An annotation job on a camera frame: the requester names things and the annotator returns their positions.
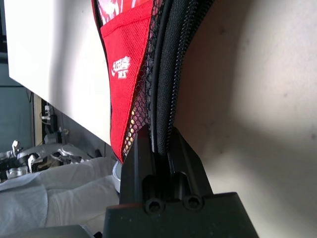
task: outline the zipper teeth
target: zipper teeth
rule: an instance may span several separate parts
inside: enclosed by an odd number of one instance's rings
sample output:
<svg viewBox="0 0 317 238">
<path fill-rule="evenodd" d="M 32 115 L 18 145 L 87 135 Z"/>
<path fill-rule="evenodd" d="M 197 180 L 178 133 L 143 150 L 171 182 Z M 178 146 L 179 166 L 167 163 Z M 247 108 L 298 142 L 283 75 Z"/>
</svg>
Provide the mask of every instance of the zipper teeth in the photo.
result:
<svg viewBox="0 0 317 238">
<path fill-rule="evenodd" d="M 178 97 L 178 89 L 179 89 L 179 81 L 182 72 L 183 60 L 187 51 L 187 48 L 190 44 L 190 41 L 193 38 L 193 35 L 198 30 L 201 22 L 203 21 L 205 15 L 209 11 L 211 5 L 214 0 L 206 0 L 200 6 L 196 0 L 191 0 L 189 2 L 189 6 L 186 11 L 186 17 L 182 26 L 181 37 L 179 41 L 179 46 L 177 50 L 177 58 L 176 58 L 176 67 L 174 74 L 174 82 L 172 89 L 172 99 L 171 99 L 171 109 L 168 121 L 167 128 L 167 137 L 166 137 L 166 148 L 169 148 L 170 135 L 173 128 L 173 123 L 175 119 L 176 106 L 177 106 L 177 97 Z"/>
<path fill-rule="evenodd" d="M 173 128 L 173 122 L 175 119 L 176 113 L 176 105 L 177 105 L 177 96 L 178 96 L 178 88 L 179 88 L 179 81 L 182 71 L 182 65 L 186 50 L 190 43 L 190 32 L 192 29 L 193 21 L 195 18 L 195 12 L 197 10 L 197 1 L 191 0 L 189 2 L 189 6 L 186 10 L 185 20 L 181 30 L 181 36 L 178 44 L 177 49 L 177 57 L 176 57 L 176 66 L 175 66 L 175 73 L 174 73 L 174 81 L 173 81 L 173 88 L 172 88 L 172 98 L 171 98 L 171 109 L 169 114 L 168 120 L 168 127 L 167 127 L 167 137 L 166 137 L 166 148 L 169 147 L 170 135 Z"/>
</svg>

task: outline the black mount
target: black mount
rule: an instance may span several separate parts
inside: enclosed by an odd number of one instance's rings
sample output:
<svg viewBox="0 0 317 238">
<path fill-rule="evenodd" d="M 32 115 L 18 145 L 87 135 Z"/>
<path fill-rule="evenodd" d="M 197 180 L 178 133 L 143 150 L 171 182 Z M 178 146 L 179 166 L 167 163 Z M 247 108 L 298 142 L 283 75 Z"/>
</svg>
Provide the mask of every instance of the black mount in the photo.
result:
<svg viewBox="0 0 317 238">
<path fill-rule="evenodd" d="M 174 128 L 166 157 L 149 129 L 135 136 L 121 173 L 120 204 L 108 207 L 104 237 L 257 238 L 237 193 L 213 194 L 203 164 Z"/>
</svg>

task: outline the mesh netting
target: mesh netting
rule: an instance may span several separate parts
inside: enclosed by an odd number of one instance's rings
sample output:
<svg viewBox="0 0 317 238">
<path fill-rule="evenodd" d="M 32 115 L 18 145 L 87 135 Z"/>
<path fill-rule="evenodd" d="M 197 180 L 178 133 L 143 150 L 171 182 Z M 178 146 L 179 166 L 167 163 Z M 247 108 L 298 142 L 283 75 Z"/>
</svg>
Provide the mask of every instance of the mesh netting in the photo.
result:
<svg viewBox="0 0 317 238">
<path fill-rule="evenodd" d="M 150 121 L 151 82 L 163 2 L 163 0 L 154 0 L 145 60 L 139 72 L 138 82 L 134 90 L 130 119 L 124 137 L 122 148 L 123 158 L 127 156 L 130 150 L 135 133 L 145 124 L 149 124 Z"/>
<path fill-rule="evenodd" d="M 134 100 L 122 148 L 123 158 L 127 156 L 130 150 L 135 133 L 145 124 L 149 123 L 146 111 L 145 81 L 143 77 L 141 77 L 141 75 L 144 75 L 144 68 L 145 65 L 143 64 L 139 72 L 138 82 L 134 89 Z"/>
</svg>

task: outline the red fabric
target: red fabric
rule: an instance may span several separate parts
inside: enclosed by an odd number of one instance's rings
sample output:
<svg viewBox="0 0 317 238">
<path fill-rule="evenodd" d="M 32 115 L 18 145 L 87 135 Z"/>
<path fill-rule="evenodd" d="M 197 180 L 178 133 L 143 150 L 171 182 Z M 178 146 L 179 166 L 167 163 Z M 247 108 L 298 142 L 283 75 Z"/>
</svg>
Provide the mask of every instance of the red fabric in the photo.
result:
<svg viewBox="0 0 317 238">
<path fill-rule="evenodd" d="M 133 92 L 147 45 L 152 5 L 149 1 L 130 9 L 101 28 L 109 64 L 111 146 L 121 162 Z"/>
</svg>

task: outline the white logo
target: white logo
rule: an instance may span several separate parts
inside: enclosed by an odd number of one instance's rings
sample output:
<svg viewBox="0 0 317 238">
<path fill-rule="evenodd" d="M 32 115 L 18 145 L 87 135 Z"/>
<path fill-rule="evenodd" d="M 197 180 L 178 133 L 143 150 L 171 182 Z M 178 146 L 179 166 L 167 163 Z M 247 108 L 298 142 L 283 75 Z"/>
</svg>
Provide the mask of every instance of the white logo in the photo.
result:
<svg viewBox="0 0 317 238">
<path fill-rule="evenodd" d="M 111 74 L 114 77 L 115 73 L 118 73 L 118 78 L 126 78 L 129 66 L 130 66 L 130 57 L 126 56 L 122 59 L 119 59 L 113 62 Z"/>
</svg>

